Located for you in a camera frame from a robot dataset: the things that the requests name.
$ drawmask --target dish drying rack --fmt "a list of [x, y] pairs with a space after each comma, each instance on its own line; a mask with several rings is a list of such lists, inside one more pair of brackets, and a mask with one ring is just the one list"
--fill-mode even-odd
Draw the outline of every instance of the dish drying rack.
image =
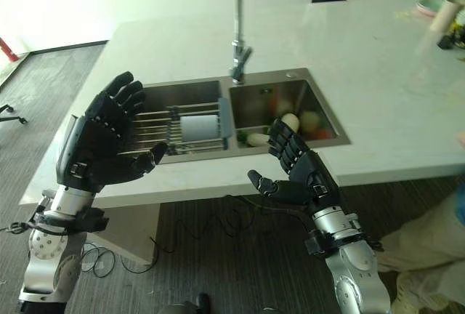
[[[133, 137], [120, 154], [137, 155], [160, 142], [168, 145], [166, 155], [196, 154], [206, 151], [226, 150], [231, 136], [231, 121], [227, 99], [192, 105], [170, 105], [165, 110], [139, 113], [133, 120]], [[218, 138], [199, 141], [182, 141], [182, 116], [218, 116]]]

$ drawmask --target metal rack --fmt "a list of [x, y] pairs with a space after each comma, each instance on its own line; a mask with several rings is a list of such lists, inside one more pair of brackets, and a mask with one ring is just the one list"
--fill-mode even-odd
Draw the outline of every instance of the metal rack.
[[[205, 151], [227, 149], [226, 141], [221, 137], [221, 102], [198, 103], [192, 105], [171, 105], [166, 110], [137, 114], [133, 120], [132, 141], [121, 154], [138, 154], [151, 149], [159, 142], [168, 145], [167, 155], [194, 154]], [[182, 141], [181, 116], [218, 116], [218, 138], [199, 141]]]

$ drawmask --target faucet spout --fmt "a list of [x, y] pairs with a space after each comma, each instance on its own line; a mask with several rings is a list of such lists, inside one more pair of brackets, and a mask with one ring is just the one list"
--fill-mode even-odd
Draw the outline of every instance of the faucet spout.
[[252, 53], [251, 47], [246, 47], [243, 40], [243, 0], [235, 0], [234, 9], [234, 46], [233, 67], [230, 70], [232, 81], [236, 85], [243, 85], [243, 70], [244, 66]]

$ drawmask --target white pants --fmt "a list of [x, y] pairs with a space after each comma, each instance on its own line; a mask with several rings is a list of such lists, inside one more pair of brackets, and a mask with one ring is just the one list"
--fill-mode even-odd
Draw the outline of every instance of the white pants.
[[411, 291], [423, 303], [441, 296], [465, 305], [465, 226], [456, 216], [456, 194], [381, 242], [385, 251], [376, 254], [379, 264], [407, 272]]

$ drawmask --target white countertop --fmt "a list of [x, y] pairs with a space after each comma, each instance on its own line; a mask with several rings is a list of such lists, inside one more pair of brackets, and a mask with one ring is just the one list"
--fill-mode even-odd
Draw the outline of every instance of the white countertop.
[[[254, 48], [246, 72], [308, 68], [351, 143], [318, 148], [340, 185], [456, 174], [465, 167], [465, 51], [442, 51], [415, 0], [354, 1], [246, 13]], [[54, 162], [70, 114], [81, 115], [114, 76], [144, 84], [227, 75], [231, 17], [123, 24], [108, 42], [31, 180], [21, 204], [56, 186]], [[270, 155], [164, 164], [103, 189], [95, 206], [153, 204], [255, 189], [246, 172], [285, 179]]]

